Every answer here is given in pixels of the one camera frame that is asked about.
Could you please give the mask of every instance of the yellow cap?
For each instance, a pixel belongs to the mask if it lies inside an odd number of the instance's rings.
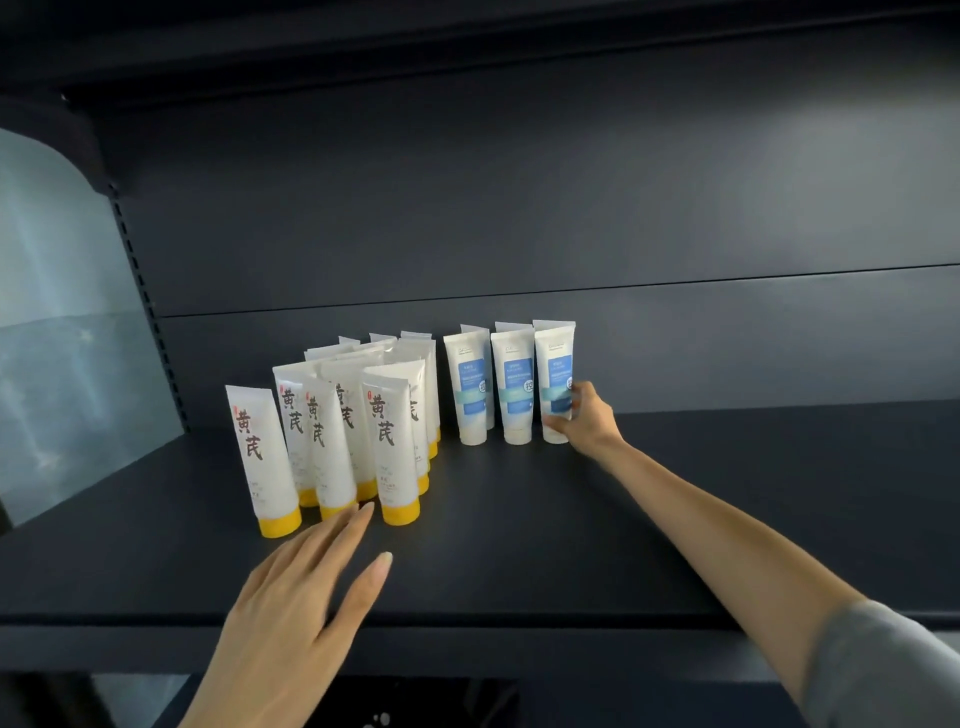
[[[298,491],[297,495],[300,496],[300,508],[316,508],[320,505],[317,501],[317,491],[313,488],[308,491]]]
[[[414,522],[420,517],[420,499],[408,505],[401,505],[399,508],[391,508],[389,505],[380,503],[380,509],[383,511],[383,521],[387,525],[406,525]]]
[[[268,539],[279,539],[289,536],[300,528],[303,523],[303,517],[300,515],[299,507],[292,513],[278,519],[257,519],[260,524],[260,533]]]
[[[357,500],[373,500],[376,498],[376,478],[366,483],[357,483]]]
[[[342,505],[339,508],[324,508],[323,506],[320,506],[320,520],[326,521],[331,516],[336,516],[345,508],[349,508],[351,505],[356,505],[356,503],[356,500],[352,500],[347,505]]]

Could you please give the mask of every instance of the right hand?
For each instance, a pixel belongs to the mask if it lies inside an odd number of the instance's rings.
[[[578,452],[600,460],[610,449],[623,443],[623,436],[613,418],[613,408],[600,399],[593,384],[573,382],[573,419],[543,415],[543,423],[566,438]]]

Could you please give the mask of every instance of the wall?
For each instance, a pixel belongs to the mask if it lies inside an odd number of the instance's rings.
[[[17,525],[182,427],[108,200],[3,130],[0,260],[0,501]],[[118,728],[151,725],[182,682],[94,680]]]
[[[192,425],[338,334],[531,317],[618,411],[960,396],[960,51],[923,25],[95,123]]]

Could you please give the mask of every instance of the blue label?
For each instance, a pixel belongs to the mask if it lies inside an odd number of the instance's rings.
[[[458,399],[464,403],[464,414],[475,415],[486,410],[487,379],[483,359],[465,361],[457,365],[457,370],[460,372],[460,391],[463,393]],[[479,401],[468,401],[472,398],[464,394],[470,390],[480,395]]]
[[[503,362],[506,379],[507,414],[519,415],[534,408],[534,360],[514,359]]]
[[[546,369],[550,374],[550,389],[565,387],[569,390],[573,386],[573,354],[558,356],[556,359],[548,359]],[[573,406],[573,400],[570,398],[570,395],[559,397],[558,399],[551,399],[551,412],[566,412]]]

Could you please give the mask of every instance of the gray sleeve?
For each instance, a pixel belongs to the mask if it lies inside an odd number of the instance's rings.
[[[827,625],[803,710],[813,728],[956,728],[960,655],[912,619],[860,602]]]

